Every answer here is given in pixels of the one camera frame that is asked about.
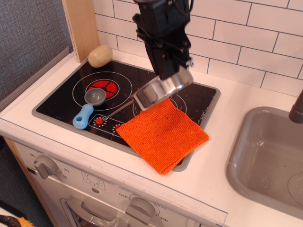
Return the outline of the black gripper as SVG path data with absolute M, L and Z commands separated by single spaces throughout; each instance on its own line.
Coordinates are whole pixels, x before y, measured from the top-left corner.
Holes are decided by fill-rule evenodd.
M 136 0 L 140 13 L 133 16 L 137 24 L 137 35 L 144 41 L 154 72 L 166 80 L 179 72 L 166 51 L 175 52 L 180 66 L 194 66 L 190 57 L 191 43 L 185 34 L 190 22 L 191 1 L 189 0 Z

